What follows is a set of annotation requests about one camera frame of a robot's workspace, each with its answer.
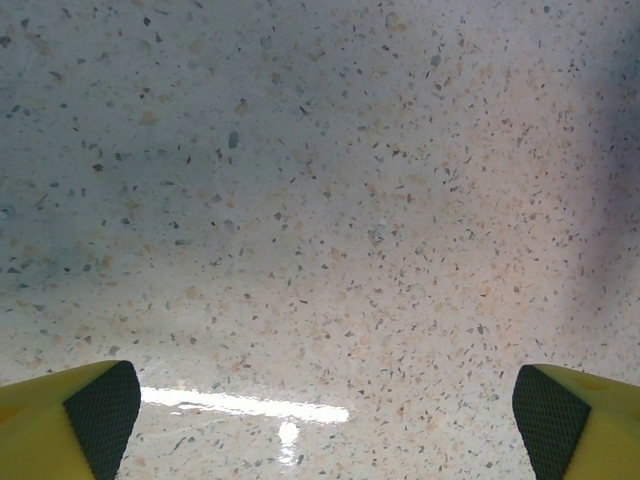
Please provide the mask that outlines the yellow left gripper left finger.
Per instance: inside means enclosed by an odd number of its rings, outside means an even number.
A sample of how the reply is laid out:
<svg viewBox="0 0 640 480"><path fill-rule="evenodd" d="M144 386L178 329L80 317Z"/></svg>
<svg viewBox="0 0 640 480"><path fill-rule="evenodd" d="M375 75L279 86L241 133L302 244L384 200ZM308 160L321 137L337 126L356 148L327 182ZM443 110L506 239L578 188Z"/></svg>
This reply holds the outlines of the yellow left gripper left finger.
<svg viewBox="0 0 640 480"><path fill-rule="evenodd" d="M115 478L140 405L140 383L126 360L3 386L1 477Z"/></svg>

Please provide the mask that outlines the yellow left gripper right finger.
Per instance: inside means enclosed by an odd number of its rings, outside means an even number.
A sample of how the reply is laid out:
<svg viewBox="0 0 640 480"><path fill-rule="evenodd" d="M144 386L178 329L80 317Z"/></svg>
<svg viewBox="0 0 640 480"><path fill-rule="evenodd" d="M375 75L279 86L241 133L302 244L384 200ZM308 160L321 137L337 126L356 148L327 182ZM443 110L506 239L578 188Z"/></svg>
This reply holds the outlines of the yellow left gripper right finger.
<svg viewBox="0 0 640 480"><path fill-rule="evenodd" d="M524 365L512 409L538 479L639 478L639 388L547 365Z"/></svg>

